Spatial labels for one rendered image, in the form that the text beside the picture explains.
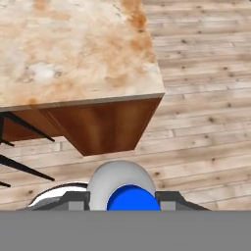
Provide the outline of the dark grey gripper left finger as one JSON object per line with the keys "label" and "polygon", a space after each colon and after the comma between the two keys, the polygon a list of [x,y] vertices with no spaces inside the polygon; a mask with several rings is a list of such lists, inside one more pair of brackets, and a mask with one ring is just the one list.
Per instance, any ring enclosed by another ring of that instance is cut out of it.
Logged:
{"label": "dark grey gripper left finger", "polygon": [[88,210],[90,193],[86,191],[68,191],[63,196],[57,198],[47,198],[34,206],[22,208],[22,211],[70,211]]}

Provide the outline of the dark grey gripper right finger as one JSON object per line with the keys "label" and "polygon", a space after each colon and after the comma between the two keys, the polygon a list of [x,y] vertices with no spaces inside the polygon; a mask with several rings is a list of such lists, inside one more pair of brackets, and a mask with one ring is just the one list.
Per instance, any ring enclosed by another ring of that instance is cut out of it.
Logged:
{"label": "dark grey gripper right finger", "polygon": [[155,198],[162,211],[207,211],[205,207],[186,201],[178,191],[156,191]]}

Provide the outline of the black metal stool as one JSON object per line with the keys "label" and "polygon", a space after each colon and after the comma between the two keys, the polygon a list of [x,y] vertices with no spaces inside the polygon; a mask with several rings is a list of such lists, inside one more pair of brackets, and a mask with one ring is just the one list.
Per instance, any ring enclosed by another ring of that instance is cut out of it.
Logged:
{"label": "black metal stool", "polygon": [[[23,120],[22,118],[18,117],[17,115],[15,115],[12,112],[0,112],[0,145],[1,144],[6,144],[9,146],[14,147],[14,144],[5,140],[3,138],[3,131],[4,131],[4,122],[5,120],[8,119],[20,126],[23,126],[29,130],[34,131],[35,133],[47,138],[48,140],[54,142],[54,139],[52,137],[50,137],[49,135],[47,135],[46,133],[44,133],[43,131],[41,131],[40,129],[36,128],[35,126],[29,124],[28,122],[26,122],[25,120]],[[45,178],[51,181],[54,181],[54,178],[51,176],[48,176],[46,174],[43,174],[35,169],[32,169],[22,163],[16,162],[13,159],[10,159],[4,155],[0,154],[0,164],[9,168],[12,168],[14,170],[18,170],[33,176],[38,176],[41,178]]]}

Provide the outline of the brown wooden counter cabinet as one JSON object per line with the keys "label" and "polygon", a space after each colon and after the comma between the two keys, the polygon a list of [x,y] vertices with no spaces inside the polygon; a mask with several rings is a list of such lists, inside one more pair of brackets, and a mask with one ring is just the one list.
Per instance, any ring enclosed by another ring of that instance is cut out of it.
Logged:
{"label": "brown wooden counter cabinet", "polygon": [[18,111],[17,116],[51,137],[63,136],[83,156],[135,148],[154,115],[158,98]]}

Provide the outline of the white and black round object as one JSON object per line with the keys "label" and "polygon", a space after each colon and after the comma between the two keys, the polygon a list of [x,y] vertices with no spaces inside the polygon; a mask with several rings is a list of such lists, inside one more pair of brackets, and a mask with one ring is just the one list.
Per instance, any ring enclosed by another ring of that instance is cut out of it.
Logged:
{"label": "white and black round object", "polygon": [[87,189],[87,183],[85,182],[67,182],[47,190],[44,190],[37,194],[28,204],[29,207],[37,206],[41,201],[46,199],[54,199],[63,196],[68,191],[85,191]]}

